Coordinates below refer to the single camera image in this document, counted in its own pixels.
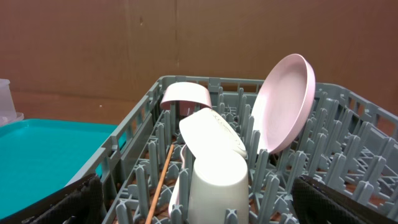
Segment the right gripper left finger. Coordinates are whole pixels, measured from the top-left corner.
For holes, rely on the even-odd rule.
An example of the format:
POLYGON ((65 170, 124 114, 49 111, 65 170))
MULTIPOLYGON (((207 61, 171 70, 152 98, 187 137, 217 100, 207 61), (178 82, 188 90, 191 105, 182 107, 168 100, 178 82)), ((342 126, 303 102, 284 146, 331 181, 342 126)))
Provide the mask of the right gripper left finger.
POLYGON ((42 200, 1 219, 10 224, 101 223, 100 177, 89 174, 42 200))

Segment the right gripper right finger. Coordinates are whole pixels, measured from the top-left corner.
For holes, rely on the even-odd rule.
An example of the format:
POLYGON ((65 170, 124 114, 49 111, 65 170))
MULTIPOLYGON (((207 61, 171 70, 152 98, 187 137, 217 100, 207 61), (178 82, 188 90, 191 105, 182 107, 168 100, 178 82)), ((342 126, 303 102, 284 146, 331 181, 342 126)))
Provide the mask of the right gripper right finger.
POLYGON ((307 175, 295 178, 291 193, 300 224, 397 224, 307 175))

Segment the white plastic fork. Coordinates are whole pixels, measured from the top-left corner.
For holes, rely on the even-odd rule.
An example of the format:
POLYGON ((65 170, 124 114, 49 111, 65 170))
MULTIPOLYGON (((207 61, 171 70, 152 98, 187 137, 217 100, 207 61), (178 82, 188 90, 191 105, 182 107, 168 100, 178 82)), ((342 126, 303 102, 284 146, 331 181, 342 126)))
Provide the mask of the white plastic fork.
MULTIPOLYGON (((180 158, 182 161, 182 169, 185 168, 185 151, 187 149, 187 145, 185 144, 182 149, 180 150, 180 158)), ((179 202, 179 196, 180 196, 180 178, 177 178, 177 181, 175 183, 172 196, 170 198, 169 206, 168 206, 168 213, 169 217, 172 216, 172 210, 174 209, 174 206, 180 205, 179 202)))

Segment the wooden chopstick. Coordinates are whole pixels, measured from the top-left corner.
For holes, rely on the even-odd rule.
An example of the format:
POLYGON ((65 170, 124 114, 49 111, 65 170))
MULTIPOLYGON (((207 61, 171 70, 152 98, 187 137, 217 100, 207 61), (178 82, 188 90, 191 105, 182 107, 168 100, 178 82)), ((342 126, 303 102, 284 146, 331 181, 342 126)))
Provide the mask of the wooden chopstick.
POLYGON ((168 167, 169 167, 169 163, 170 163, 173 151, 174 151, 174 145, 171 144, 169 152, 167 154, 167 158, 166 158, 165 163, 164 163, 164 167, 162 169, 162 173, 160 175, 159 183, 157 185, 157 188, 155 190, 155 194, 154 194, 153 199, 152 199, 152 203, 150 205, 149 213, 148 213, 148 216, 146 218, 145 224, 151 224, 152 223, 152 218, 153 218, 155 210, 156 210, 157 202, 158 202, 158 199, 160 197, 160 193, 161 193, 161 190, 162 190, 162 186, 163 186, 163 183, 164 183, 164 180, 165 180, 165 176, 166 176, 166 173, 167 173, 167 170, 168 170, 168 167))

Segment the white plastic cup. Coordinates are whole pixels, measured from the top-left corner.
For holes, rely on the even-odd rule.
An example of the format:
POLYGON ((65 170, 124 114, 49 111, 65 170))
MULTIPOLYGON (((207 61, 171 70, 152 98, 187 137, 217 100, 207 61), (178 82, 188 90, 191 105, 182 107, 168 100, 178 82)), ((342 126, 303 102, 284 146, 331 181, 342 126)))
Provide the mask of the white plastic cup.
POLYGON ((189 223, 223 223, 235 209, 238 223, 249 222, 248 166, 234 151, 197 157, 188 199, 189 223))

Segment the white round plate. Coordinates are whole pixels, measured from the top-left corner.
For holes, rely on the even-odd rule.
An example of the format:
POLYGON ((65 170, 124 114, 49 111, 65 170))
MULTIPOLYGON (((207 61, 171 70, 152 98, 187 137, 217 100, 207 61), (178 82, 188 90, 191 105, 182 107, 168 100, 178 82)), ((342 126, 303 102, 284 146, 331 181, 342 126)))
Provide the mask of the white round plate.
POLYGON ((251 115, 260 132, 256 152, 275 154, 289 146, 307 122, 315 97, 315 73, 300 54, 284 57, 268 74, 251 115))

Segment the white bowl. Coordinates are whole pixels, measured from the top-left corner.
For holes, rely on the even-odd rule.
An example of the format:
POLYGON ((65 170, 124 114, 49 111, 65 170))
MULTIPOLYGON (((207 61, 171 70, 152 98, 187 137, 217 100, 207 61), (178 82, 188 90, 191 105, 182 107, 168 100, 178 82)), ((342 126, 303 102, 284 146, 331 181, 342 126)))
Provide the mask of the white bowl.
POLYGON ((179 122, 185 144, 198 157, 210 156, 217 151, 230 150, 243 158, 247 151, 231 125, 215 110, 204 108, 179 122))

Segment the pink bowl with food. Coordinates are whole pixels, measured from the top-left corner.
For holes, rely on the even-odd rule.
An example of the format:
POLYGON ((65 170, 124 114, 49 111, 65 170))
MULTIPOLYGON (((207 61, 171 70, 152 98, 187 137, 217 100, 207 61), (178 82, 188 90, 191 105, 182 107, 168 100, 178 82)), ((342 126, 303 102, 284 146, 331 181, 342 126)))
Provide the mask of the pink bowl with food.
POLYGON ((177 82, 167 87, 160 103, 163 110, 170 110, 172 103, 179 103, 180 115, 188 116, 194 112, 198 103, 200 108, 212 108, 207 88, 192 82, 177 82))

